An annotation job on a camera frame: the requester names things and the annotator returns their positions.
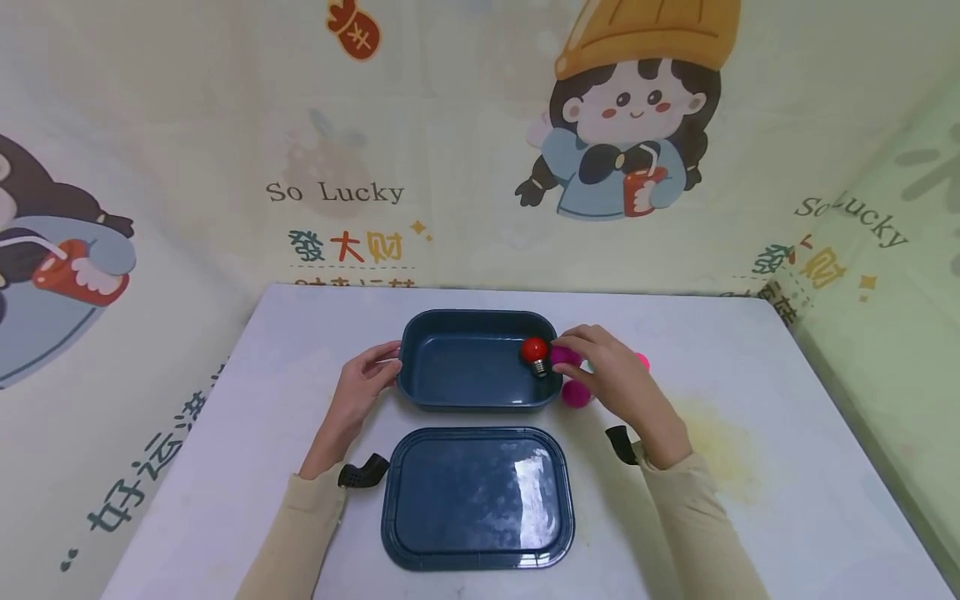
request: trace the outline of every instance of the printed fabric backdrop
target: printed fabric backdrop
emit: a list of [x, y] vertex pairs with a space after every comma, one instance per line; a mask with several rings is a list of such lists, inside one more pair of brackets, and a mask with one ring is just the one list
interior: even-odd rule
[[[960, 79], [849, 192], [817, 211], [785, 259], [780, 247], [769, 249], [780, 268], [760, 295], [797, 337], [958, 593]], [[883, 570], [896, 578], [909, 567]]]
[[[957, 22], [942, 0], [0, 5], [4, 589], [99, 596], [272, 281], [771, 299], [955, 560]], [[943, 353], [874, 342], [894, 330]]]

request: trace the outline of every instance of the yellow stain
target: yellow stain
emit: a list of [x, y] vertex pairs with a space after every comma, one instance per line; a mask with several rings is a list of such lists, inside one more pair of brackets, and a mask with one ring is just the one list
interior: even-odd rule
[[707, 460], [720, 493], [743, 504], [756, 504], [760, 481], [750, 432], [727, 422], [700, 400], [675, 402], [686, 422], [693, 449]]

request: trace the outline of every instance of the person's left hand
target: person's left hand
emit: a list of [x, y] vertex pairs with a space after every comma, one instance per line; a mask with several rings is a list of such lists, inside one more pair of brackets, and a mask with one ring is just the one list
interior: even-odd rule
[[380, 392], [400, 373], [399, 348], [399, 340], [374, 346], [344, 365], [324, 423], [300, 468], [302, 479], [316, 479], [347, 456]]

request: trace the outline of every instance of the table surface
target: table surface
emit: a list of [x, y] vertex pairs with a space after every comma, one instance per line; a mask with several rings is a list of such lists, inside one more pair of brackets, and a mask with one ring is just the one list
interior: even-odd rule
[[[324, 417], [339, 370], [431, 308], [531, 310], [558, 331], [600, 323], [650, 359], [720, 482], [774, 598], [952, 598], [774, 310], [762, 300], [272, 286], [113, 575], [105, 600], [232, 598]], [[413, 573], [380, 541], [384, 484], [349, 495], [317, 598], [679, 597], [637, 468], [594, 401], [535, 415], [424, 413], [386, 394], [352, 448], [390, 457], [428, 426], [534, 425], [564, 449], [576, 515], [547, 569]]]

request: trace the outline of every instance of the red cup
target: red cup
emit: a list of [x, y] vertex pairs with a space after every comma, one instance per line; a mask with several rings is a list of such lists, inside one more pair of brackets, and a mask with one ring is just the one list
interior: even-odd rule
[[642, 217], [654, 211], [651, 206], [648, 210], [638, 211], [634, 208], [634, 198], [636, 192], [643, 188], [647, 181], [660, 183], [666, 178], [666, 169], [656, 167], [653, 175], [649, 174], [649, 169], [643, 171], [634, 171], [623, 179], [623, 213], [628, 217]]
[[119, 279], [117, 286], [106, 293], [78, 281], [82, 267], [77, 260], [86, 258], [86, 242], [67, 240], [60, 244], [60, 249], [66, 254], [65, 258], [50, 252], [34, 271], [33, 281], [37, 288], [94, 306], [110, 305], [127, 289], [130, 283], [129, 275], [117, 277]]

